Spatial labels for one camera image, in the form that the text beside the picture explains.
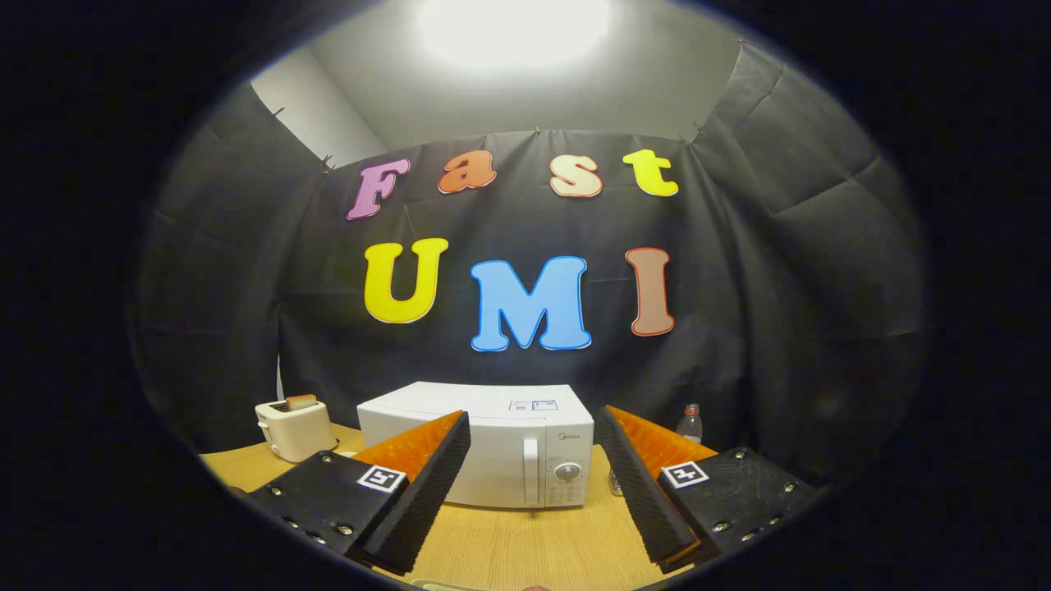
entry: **microwave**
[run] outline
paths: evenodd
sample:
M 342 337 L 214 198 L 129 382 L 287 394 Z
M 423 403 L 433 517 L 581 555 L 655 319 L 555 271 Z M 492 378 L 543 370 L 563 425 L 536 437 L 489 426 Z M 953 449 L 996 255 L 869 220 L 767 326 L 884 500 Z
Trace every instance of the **microwave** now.
M 569 386 L 416 382 L 359 404 L 357 419 L 368 447 L 456 410 L 470 415 L 471 449 L 447 502 L 583 505 L 595 422 Z

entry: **table surface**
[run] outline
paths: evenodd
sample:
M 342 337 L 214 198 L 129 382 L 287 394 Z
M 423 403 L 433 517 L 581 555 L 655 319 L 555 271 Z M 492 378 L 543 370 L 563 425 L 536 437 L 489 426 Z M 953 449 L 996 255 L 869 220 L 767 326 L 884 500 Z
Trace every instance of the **table surface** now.
M 339 440 L 334 451 L 365 448 L 360 431 L 332 427 Z M 249 492 L 295 466 L 265 443 L 201 457 L 221 481 Z M 610 490 L 609 472 L 605 453 L 595 446 L 583 507 L 482 509 L 446 503 L 412 572 L 376 570 L 407 583 L 430 579 L 491 591 L 536 585 L 551 591 L 621 591 L 682 572 L 661 574 L 650 563 L 624 497 Z

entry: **light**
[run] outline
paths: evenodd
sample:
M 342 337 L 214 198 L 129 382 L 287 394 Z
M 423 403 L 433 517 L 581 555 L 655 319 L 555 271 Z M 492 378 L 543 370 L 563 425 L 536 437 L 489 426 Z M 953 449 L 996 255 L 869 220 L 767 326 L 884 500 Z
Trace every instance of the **light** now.
M 543 68 L 566 62 L 605 34 L 607 0 L 431 0 L 424 48 L 471 69 Z

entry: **blue letter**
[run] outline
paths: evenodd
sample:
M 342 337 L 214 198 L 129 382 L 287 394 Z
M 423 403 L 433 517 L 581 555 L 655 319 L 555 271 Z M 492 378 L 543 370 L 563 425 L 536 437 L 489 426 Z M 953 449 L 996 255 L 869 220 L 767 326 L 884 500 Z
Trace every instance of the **blue letter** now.
M 485 261 L 471 267 L 480 292 L 476 351 L 502 351 L 508 338 L 500 332 L 500 315 L 508 321 L 518 346 L 533 342 L 540 319 L 548 314 L 548 330 L 540 335 L 544 349 L 582 349 L 591 345 L 580 313 L 580 276 L 588 263 L 579 257 L 555 257 L 543 264 L 532 293 L 507 261 Z

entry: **ceiling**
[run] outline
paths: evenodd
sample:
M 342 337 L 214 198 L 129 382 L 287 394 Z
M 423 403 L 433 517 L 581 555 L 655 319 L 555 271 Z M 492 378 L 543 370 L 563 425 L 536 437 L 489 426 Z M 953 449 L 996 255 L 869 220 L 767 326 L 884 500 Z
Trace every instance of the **ceiling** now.
M 388 149 L 536 127 L 692 139 L 738 55 L 731 23 L 665 0 L 610 0 L 606 33 L 583 54 L 479 70 L 427 49 L 426 2 L 377 3 L 311 43 Z M 471 35 L 470 20 L 458 34 Z

